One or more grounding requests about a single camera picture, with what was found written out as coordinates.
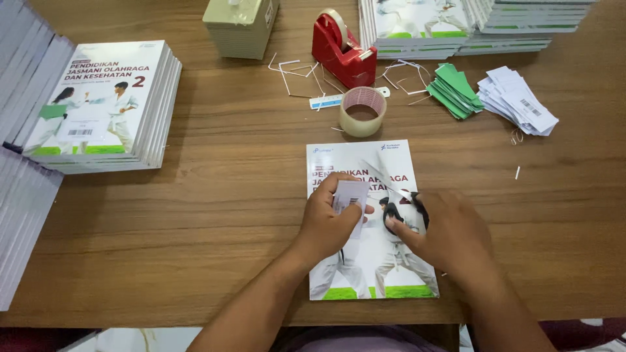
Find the right hand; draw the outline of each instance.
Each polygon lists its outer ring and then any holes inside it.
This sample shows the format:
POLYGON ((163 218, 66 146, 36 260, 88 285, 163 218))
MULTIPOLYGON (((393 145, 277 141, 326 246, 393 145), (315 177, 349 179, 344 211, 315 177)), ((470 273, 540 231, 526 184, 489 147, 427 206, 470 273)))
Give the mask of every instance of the right hand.
POLYGON ((426 235, 396 219, 386 225, 415 253, 447 272, 456 282, 472 282, 496 269, 491 235, 468 198, 458 192, 420 193, 415 197, 428 212, 426 235))

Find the book cover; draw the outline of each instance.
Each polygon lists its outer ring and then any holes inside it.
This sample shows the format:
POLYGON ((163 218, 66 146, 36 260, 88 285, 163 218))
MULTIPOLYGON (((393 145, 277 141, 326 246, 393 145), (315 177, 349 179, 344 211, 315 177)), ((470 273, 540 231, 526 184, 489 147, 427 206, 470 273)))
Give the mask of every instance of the book cover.
POLYGON ((395 186, 417 191, 406 140, 307 145, 307 196, 331 172, 345 172, 370 183, 367 204, 375 209, 358 236, 353 234, 340 252, 311 270, 312 301, 439 297, 434 268, 384 226, 383 217, 394 214, 416 232, 426 232, 415 206, 388 190, 361 161, 377 165, 377 154, 395 186))
POLYGON ((25 155, 130 153, 162 56, 164 41, 81 44, 40 116, 25 155))
POLYGON ((372 0, 378 38, 467 37, 460 0, 372 0))

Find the barcode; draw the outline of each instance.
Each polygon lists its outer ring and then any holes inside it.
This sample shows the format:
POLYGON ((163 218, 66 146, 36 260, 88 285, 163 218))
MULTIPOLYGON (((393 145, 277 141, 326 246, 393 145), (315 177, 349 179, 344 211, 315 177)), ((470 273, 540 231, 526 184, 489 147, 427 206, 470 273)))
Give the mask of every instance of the barcode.
POLYGON ((522 99, 520 100, 520 102, 524 104, 525 107, 529 108, 530 111, 532 111, 536 116, 541 116, 541 113, 539 112, 539 110, 535 109, 534 106, 530 105, 530 103, 528 103, 526 99, 522 99))
POLYGON ((93 130, 69 130, 68 136, 90 136, 92 132, 93 130))

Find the stack of green papers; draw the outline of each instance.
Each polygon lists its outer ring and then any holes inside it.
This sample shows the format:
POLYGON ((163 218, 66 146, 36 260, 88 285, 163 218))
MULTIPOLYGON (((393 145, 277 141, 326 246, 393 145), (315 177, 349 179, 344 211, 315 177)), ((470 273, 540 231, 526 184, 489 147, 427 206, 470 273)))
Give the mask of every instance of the stack of green papers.
POLYGON ((485 106, 471 89, 465 73, 456 71, 452 64, 440 63, 435 75, 426 90, 445 105, 452 116, 465 120, 472 113, 483 111, 485 106))

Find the logo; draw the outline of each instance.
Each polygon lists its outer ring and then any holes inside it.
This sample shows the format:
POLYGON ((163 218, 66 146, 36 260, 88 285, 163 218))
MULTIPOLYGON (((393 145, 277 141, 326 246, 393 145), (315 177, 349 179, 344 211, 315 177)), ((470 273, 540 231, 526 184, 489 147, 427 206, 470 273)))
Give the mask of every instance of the logo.
POLYGON ((383 144, 381 150, 383 149, 400 149, 400 144, 383 144))

